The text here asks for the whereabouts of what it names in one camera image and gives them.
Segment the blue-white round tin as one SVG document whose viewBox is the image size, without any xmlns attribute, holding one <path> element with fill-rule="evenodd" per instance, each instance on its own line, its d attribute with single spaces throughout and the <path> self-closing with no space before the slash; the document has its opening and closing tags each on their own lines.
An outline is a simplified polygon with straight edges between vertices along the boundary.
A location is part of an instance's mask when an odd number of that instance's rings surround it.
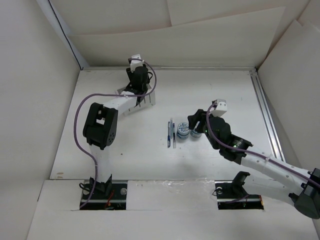
<svg viewBox="0 0 320 240">
<path fill-rule="evenodd" d="M 195 127 L 194 129 L 191 129 L 191 130 L 190 130 L 190 135 L 191 135 L 193 138 L 199 139 L 199 138 L 202 136 L 202 133 L 197 132 L 197 128 Z"/>
<path fill-rule="evenodd" d="M 176 127 L 176 136 L 181 140 L 186 140 L 189 134 L 189 124 L 187 122 L 180 122 Z"/>
</svg>

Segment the clear blue-tipped pen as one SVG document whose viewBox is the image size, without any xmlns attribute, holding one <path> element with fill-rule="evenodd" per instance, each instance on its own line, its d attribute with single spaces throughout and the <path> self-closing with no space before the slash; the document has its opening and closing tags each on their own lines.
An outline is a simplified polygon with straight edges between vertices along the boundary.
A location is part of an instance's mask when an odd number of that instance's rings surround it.
<svg viewBox="0 0 320 240">
<path fill-rule="evenodd" d="M 176 148 L 176 133 L 175 133 L 175 123 L 173 122 L 173 118 L 170 119 L 170 138 L 172 147 Z"/>
</svg>

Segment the dark blue pen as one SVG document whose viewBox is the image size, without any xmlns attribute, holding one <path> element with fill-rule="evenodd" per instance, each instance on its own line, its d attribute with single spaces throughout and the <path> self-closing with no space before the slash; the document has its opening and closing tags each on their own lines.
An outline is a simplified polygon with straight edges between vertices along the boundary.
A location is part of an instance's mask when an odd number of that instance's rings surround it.
<svg viewBox="0 0 320 240">
<path fill-rule="evenodd" d="M 167 123 L 167 148 L 171 147 L 171 122 Z"/>
</svg>

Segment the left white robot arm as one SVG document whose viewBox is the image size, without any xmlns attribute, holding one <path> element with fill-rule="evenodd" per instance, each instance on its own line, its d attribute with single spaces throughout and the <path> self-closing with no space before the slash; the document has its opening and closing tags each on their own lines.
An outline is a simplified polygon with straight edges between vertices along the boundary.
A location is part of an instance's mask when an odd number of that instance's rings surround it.
<svg viewBox="0 0 320 240">
<path fill-rule="evenodd" d="M 151 99 L 150 80 L 153 75 L 149 74 L 146 64 L 137 57 L 129 62 L 130 67 L 126 69 L 129 84 L 119 96 L 105 104 L 92 103 L 83 128 L 83 136 L 90 146 L 97 167 L 97 175 L 90 178 L 90 184 L 95 194 L 103 199 L 112 191 L 112 173 L 107 153 L 116 138 L 119 116 L 151 104 L 148 101 Z"/>
</svg>

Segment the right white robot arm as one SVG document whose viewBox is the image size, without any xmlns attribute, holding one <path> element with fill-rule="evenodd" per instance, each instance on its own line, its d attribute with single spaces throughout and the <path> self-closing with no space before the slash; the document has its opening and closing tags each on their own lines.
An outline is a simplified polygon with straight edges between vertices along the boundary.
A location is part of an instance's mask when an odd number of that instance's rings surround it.
<svg viewBox="0 0 320 240">
<path fill-rule="evenodd" d="M 251 168 L 269 179 L 239 172 L 232 180 L 231 191 L 237 197 L 263 195 L 285 202 L 311 219 L 320 218 L 320 170 L 295 167 L 266 156 L 254 145 L 232 134 L 230 125 L 210 109 L 198 109 L 187 117 L 189 128 L 205 134 L 213 149 L 226 160 Z"/>
</svg>

